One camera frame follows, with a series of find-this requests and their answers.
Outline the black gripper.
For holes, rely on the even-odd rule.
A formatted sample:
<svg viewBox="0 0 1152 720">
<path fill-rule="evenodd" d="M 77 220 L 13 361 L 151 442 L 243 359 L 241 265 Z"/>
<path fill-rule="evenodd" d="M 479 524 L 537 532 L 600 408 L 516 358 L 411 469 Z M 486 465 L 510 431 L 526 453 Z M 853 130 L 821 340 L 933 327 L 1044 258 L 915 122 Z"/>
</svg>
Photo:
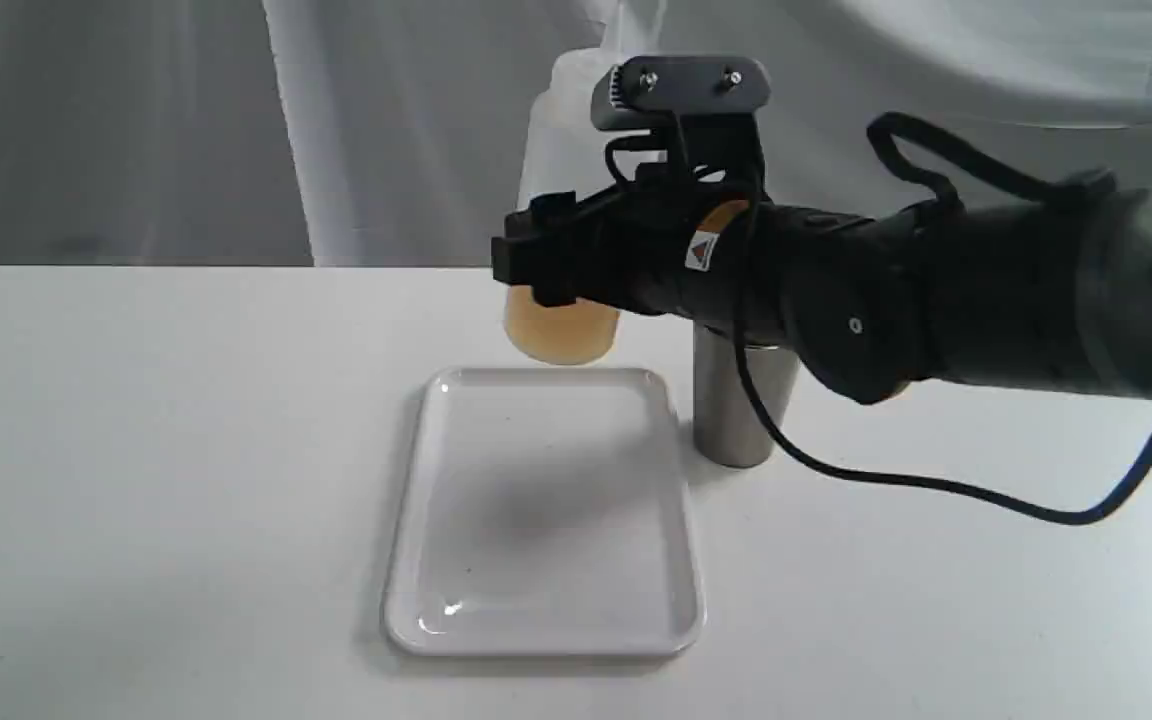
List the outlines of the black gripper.
<svg viewBox="0 0 1152 720">
<path fill-rule="evenodd" d="M 765 209 L 755 114 L 771 100 L 759 61 L 732 55 L 641 55 L 591 92 L 608 190 L 541 194 L 492 238 L 495 281 L 526 286 L 541 306 L 588 300 L 626 313 L 681 316 L 728 334 L 742 311 L 750 344 L 787 340 L 758 300 L 742 233 Z"/>
</svg>

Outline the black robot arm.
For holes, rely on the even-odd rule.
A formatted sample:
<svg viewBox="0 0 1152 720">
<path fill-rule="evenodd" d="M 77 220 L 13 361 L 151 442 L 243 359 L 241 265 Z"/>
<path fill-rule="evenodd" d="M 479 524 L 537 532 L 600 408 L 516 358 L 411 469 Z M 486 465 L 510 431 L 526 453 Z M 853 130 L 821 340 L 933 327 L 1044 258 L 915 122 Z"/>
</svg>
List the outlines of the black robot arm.
<svg viewBox="0 0 1152 720">
<path fill-rule="evenodd" d="M 660 150 L 589 199 L 547 194 L 492 241 L 500 283 L 681 316 L 787 348 L 861 406 L 918 381 L 1152 397 L 1152 188 L 1052 182 L 900 111 L 867 126 L 882 168 L 927 196 L 869 218 L 776 204 L 746 56 L 635 56 L 588 91 L 602 152 Z"/>
</svg>

